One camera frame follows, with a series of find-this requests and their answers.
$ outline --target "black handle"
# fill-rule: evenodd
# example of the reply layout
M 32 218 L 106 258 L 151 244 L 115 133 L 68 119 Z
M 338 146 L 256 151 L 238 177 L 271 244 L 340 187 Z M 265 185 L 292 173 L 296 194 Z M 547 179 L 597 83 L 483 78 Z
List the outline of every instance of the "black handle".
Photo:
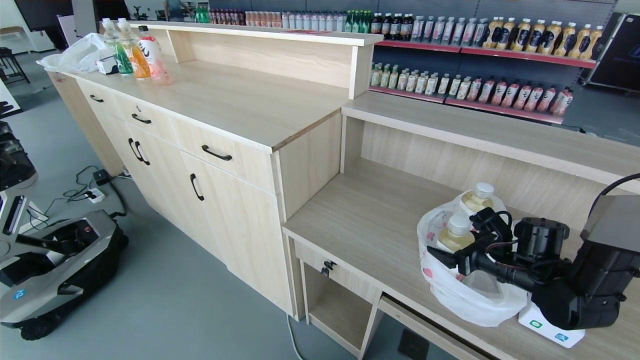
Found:
M 138 161 L 144 161 L 142 156 L 138 156 L 138 154 L 136 154 L 136 151 L 133 149 L 133 139 L 132 138 L 129 138 L 129 147 L 131 148 L 131 151 L 133 152 L 133 154 L 136 157 L 136 159 L 138 159 Z
M 151 124 L 151 120 L 142 120 L 141 118 L 138 117 L 138 114 L 136 113 L 131 114 L 131 117 L 145 124 Z
M 229 160 L 232 159 L 231 155 L 220 156 L 220 155 L 216 154 L 215 152 L 209 151 L 209 147 L 206 146 L 206 145 L 202 146 L 202 150 L 204 152 L 206 152 L 207 154 L 213 155 L 213 156 L 217 157 L 218 159 L 222 159 L 224 161 L 229 161 Z
M 145 160 L 142 157 L 142 152 L 140 152 L 140 142 L 136 142 L 136 149 L 138 150 L 138 153 L 140 154 L 140 161 L 142 161 L 143 163 L 147 164 L 147 166 L 151 165 L 150 162 L 148 162 L 147 160 Z
M 196 174 L 191 174 L 190 179 L 191 179 L 191 185 L 193 186 L 193 192 L 196 193 L 198 200 L 204 201 L 204 196 L 198 195 L 198 190 L 196 190 L 196 184 L 193 182 L 196 179 Z

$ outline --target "cabinet door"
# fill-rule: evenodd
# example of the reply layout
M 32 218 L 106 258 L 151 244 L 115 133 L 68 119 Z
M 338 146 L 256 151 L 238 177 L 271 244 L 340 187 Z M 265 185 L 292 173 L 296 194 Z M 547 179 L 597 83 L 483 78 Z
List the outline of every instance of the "cabinet door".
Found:
M 127 125 L 140 142 L 140 152 L 154 178 L 158 193 L 166 201 L 166 218 L 213 256 L 224 262 L 214 233 L 206 219 L 204 205 L 195 187 L 195 176 L 187 171 L 180 149 L 130 124 Z
M 189 154 L 182 157 L 196 175 L 229 271 L 291 313 L 276 197 Z

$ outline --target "white wall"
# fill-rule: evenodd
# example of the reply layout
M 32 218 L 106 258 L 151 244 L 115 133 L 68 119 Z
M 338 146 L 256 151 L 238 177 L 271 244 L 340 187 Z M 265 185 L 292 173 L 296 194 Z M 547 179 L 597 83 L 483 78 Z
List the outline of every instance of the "white wall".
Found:
M 640 13 L 640 0 L 618 0 L 616 12 Z
M 13 0 L 0 0 L 0 28 L 9 28 L 12 26 L 20 26 L 24 30 L 22 33 L 23 38 L 25 37 L 25 33 L 28 35 L 26 39 L 27 44 L 24 44 L 20 40 L 5 40 L 4 37 L 0 38 L 0 46 L 8 47 L 14 54 L 23 53 L 27 50 L 46 51 L 54 49 L 53 43 L 44 31 L 29 32 L 29 28 Z

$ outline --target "store shelf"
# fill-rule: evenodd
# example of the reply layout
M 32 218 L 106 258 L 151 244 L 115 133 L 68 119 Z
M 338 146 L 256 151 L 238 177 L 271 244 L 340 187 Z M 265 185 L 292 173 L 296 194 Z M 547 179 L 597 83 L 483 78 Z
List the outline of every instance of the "store shelf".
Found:
M 567 65 L 567 66 L 584 67 L 585 69 L 593 69 L 596 66 L 596 61 L 594 60 L 572 59 L 572 58 L 567 58 L 566 56 L 528 53 L 526 51 L 487 49 L 484 47 L 462 47 L 460 52 L 463 54 L 498 56 L 501 58 L 512 58 L 512 59 L 540 61 L 545 63 L 556 63 L 556 64 Z
M 402 97 L 410 97 L 411 99 L 418 99 L 418 100 L 429 101 L 429 102 L 437 102 L 438 104 L 442 104 L 444 102 L 444 99 L 445 99 L 444 95 L 431 96 L 431 95 L 424 95 L 424 94 L 416 94 L 415 92 L 406 92 L 406 91 L 402 91 L 402 90 L 381 88 L 379 86 L 370 86 L 369 90 L 375 91 L 375 92 L 381 92 L 383 94 L 397 95 L 397 96 L 402 96 Z
M 465 100 L 448 98 L 445 100 L 444 103 L 447 105 L 460 106 L 462 108 L 489 111 L 492 113 L 498 113 L 498 114 L 509 115 L 514 117 L 522 117 L 525 119 L 549 122 L 552 124 L 562 124 L 562 121 L 563 121 L 562 118 L 555 117 L 548 113 L 536 113 L 536 112 L 529 112 L 524 110 L 516 110 L 512 108 L 503 108 L 502 106 L 496 106 L 491 104 L 480 104 L 478 102 L 471 102 L 471 101 L 465 101 Z
M 443 51 L 445 53 L 459 53 L 460 46 L 430 44 L 428 42 L 409 42 L 385 40 L 376 43 L 376 46 L 404 47 L 406 49 L 420 49 L 430 51 Z

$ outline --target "counter top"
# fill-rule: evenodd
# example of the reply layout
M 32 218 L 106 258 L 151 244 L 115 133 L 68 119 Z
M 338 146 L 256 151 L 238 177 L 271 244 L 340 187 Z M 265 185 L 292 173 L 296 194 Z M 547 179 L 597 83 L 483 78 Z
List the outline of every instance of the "counter top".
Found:
M 342 113 L 602 184 L 640 170 L 640 148 L 479 111 L 366 92 Z M 640 181 L 619 188 L 640 194 Z
M 265 72 L 198 60 L 167 67 L 173 77 L 170 86 L 99 72 L 69 75 L 213 126 L 268 152 L 312 129 L 348 101 L 347 88 Z
M 293 29 L 256 28 L 255 26 L 198 24 L 175 21 L 132 21 L 131 24 L 136 27 L 146 25 L 149 29 L 159 30 L 190 31 L 194 33 L 236 35 L 241 37 L 272 38 L 352 46 L 367 46 L 383 40 L 382 35 L 377 34 L 339 33 L 336 31 L 320 34 L 301 34 L 292 32 L 294 31 Z

